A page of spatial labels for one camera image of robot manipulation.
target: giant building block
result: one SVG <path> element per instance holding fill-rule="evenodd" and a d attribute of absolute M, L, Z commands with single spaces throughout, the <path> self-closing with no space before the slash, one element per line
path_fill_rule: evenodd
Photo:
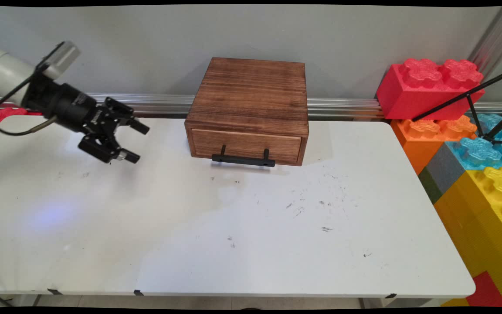
<path fill-rule="evenodd" d="M 470 305 L 468 304 L 468 301 L 464 298 L 464 299 L 449 300 L 448 302 L 445 302 L 441 306 L 470 306 Z"/>
<path fill-rule="evenodd" d="M 480 113 L 478 114 L 478 120 L 480 121 L 480 126 L 482 127 L 482 131 L 484 133 L 488 133 L 502 120 L 502 116 L 496 115 L 494 113 L 492 114 Z M 497 140 L 498 139 L 502 140 L 502 130 L 499 131 L 499 133 L 497 133 L 495 138 Z"/>
<path fill-rule="evenodd" d="M 480 84 L 483 75 L 467 60 L 447 60 L 438 66 L 427 59 L 393 64 L 383 78 L 377 98 L 387 119 L 412 119 Z M 472 94 L 476 102 L 484 90 Z M 424 119 L 456 120 L 469 109 L 461 99 Z"/>
<path fill-rule="evenodd" d="M 460 141 L 463 137 L 475 138 L 476 125 L 470 118 L 461 116 L 457 120 L 393 120 L 394 130 L 408 160 L 419 175 L 445 141 Z"/>
<path fill-rule="evenodd" d="M 466 301 L 470 306 L 502 307 L 502 296 L 487 272 L 474 277 L 476 292 Z"/>
<path fill-rule="evenodd" d="M 486 167 L 502 167 L 502 148 L 480 137 L 445 142 L 426 166 L 441 194 L 465 171 L 482 171 Z"/>
<path fill-rule="evenodd" d="M 502 295 L 502 168 L 466 171 L 434 206 L 470 274 Z"/>

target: yellow toy brick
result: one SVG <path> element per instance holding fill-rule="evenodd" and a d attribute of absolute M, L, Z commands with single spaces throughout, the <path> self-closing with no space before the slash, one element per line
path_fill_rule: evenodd
<path fill-rule="evenodd" d="M 466 299 L 452 299 L 444 302 L 441 306 L 470 306 Z"/>
<path fill-rule="evenodd" d="M 502 168 L 466 171 L 435 209 L 470 274 L 487 271 L 502 294 Z"/>

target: metal frame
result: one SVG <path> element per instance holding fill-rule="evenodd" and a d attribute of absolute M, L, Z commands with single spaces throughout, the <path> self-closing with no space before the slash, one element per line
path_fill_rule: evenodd
<path fill-rule="evenodd" d="M 95 94 L 90 97 L 103 103 L 106 97 L 123 102 L 135 109 L 138 117 L 171 117 L 185 118 L 194 95 L 122 95 Z M 502 115 L 502 102 L 476 102 L 479 113 L 496 113 Z M 0 108 L 15 107 L 13 103 L 3 103 Z M 351 120 L 351 119 L 385 119 L 377 99 L 349 98 L 307 98 L 310 120 Z"/>
<path fill-rule="evenodd" d="M 484 77 L 489 76 L 502 60 L 502 7 L 468 60 L 478 66 Z"/>

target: red toy brick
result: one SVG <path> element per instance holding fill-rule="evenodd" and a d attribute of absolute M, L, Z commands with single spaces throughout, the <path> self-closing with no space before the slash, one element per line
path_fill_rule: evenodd
<path fill-rule="evenodd" d="M 408 59 L 400 66 L 400 74 L 404 83 L 410 87 L 433 88 L 442 78 L 435 62 L 427 59 Z"/>
<path fill-rule="evenodd" d="M 377 90 L 385 118 L 412 119 L 477 86 L 482 74 L 475 67 L 467 60 L 447 60 L 437 66 L 427 59 L 408 59 L 404 64 L 391 65 Z M 472 101 L 484 93 L 483 89 L 474 93 Z M 468 101 L 462 99 L 424 119 L 456 120 L 468 109 Z"/>
<path fill-rule="evenodd" d="M 22 116 L 41 116 L 42 113 L 30 113 L 26 111 L 24 108 L 5 108 L 5 109 L 0 109 L 0 123 L 3 121 L 8 116 L 16 116 L 16 115 L 22 115 Z"/>
<path fill-rule="evenodd" d="M 484 75 L 476 70 L 476 65 L 468 60 L 447 60 L 439 71 L 442 73 L 443 82 L 451 88 L 472 89 L 484 79 Z"/>
<path fill-rule="evenodd" d="M 488 272 L 482 272 L 474 277 L 474 283 L 476 292 L 466 297 L 470 306 L 502 307 L 502 295 Z"/>

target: white table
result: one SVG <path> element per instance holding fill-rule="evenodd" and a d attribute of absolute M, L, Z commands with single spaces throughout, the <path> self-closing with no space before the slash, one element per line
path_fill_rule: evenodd
<path fill-rule="evenodd" d="M 137 164 L 102 163 L 59 125 L 0 134 L 0 294 L 474 292 L 389 125 L 310 121 L 303 166 L 270 168 L 191 157 L 183 119 L 142 122 L 117 133 Z"/>

